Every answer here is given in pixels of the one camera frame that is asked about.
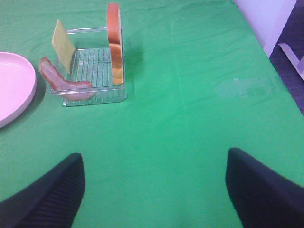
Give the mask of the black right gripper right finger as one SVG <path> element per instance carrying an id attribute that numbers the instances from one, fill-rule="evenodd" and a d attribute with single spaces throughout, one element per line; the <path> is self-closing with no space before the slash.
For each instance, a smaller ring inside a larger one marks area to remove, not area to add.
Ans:
<path id="1" fill-rule="evenodd" d="M 226 187 L 245 228 L 302 228 L 304 189 L 239 148 L 230 148 Z"/>

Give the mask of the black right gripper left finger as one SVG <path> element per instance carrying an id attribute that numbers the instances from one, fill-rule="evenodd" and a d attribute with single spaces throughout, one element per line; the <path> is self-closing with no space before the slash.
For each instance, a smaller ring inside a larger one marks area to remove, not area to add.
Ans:
<path id="1" fill-rule="evenodd" d="M 73 153 L 0 203 L 2 228 L 70 228 L 85 192 L 80 153 Z"/>

